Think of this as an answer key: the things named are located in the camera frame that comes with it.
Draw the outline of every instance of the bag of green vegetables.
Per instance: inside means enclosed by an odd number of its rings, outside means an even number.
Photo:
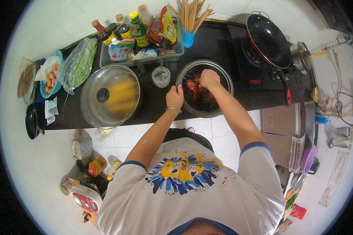
[[[96,38],[84,38],[60,66],[57,79],[68,92],[67,97],[69,94],[74,95],[73,90],[89,77],[97,51],[97,41]]]

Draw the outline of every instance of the gas stove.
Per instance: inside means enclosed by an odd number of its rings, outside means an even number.
[[[241,89],[284,90],[276,68],[269,65],[251,47],[246,35],[246,29],[228,25],[233,48],[236,54]],[[286,80],[296,79],[300,76],[292,65],[282,70]]]

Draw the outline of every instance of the chopstick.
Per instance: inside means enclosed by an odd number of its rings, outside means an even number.
[[[167,6],[179,19],[186,32],[196,33],[202,22],[208,16],[214,14],[213,9],[209,9],[210,4],[208,4],[208,7],[204,11],[204,13],[200,17],[198,17],[204,3],[205,0],[193,0],[192,3],[188,3],[188,0],[178,0],[179,13],[170,3],[168,3]]]

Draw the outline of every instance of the countertop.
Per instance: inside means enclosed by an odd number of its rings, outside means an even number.
[[[219,22],[204,21],[197,31],[192,47],[185,48],[184,55],[175,62],[165,62],[164,66],[171,72],[170,86],[175,84],[179,71],[189,62],[197,59],[210,59],[221,65],[233,80],[234,97],[244,106],[247,111],[269,108],[274,106],[285,105],[283,90],[248,90],[242,89],[239,68],[235,53],[233,53],[233,43],[227,25],[235,25],[245,27],[244,25]],[[97,53],[93,62],[91,73],[94,73],[99,67],[99,58],[101,50],[101,42],[98,43]],[[75,46],[62,50],[64,59],[71,53]],[[143,94],[141,106],[138,108],[134,116],[125,121],[122,125],[136,125],[145,123],[154,123],[164,112],[166,108],[166,93],[169,88],[158,88],[154,85],[151,74],[159,64],[144,65],[146,74],[140,75],[137,67],[131,69],[136,73]],[[300,78],[291,78],[287,81],[291,93],[291,102],[298,103],[300,101],[311,101],[311,91],[313,89],[313,81],[311,72]],[[74,90],[73,96],[69,95],[64,106],[67,92],[60,89],[55,95],[57,96],[57,108],[59,115],[56,121],[46,127],[46,130],[56,129],[83,129],[92,128],[83,117],[80,109],[80,96],[83,85]],[[183,112],[176,117],[176,120],[184,120],[195,118],[182,108]]]

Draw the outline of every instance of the silver bangle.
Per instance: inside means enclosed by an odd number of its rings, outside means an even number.
[[[178,111],[180,114],[182,113],[182,110],[174,108],[174,107],[166,107],[166,109],[171,109],[171,110]]]

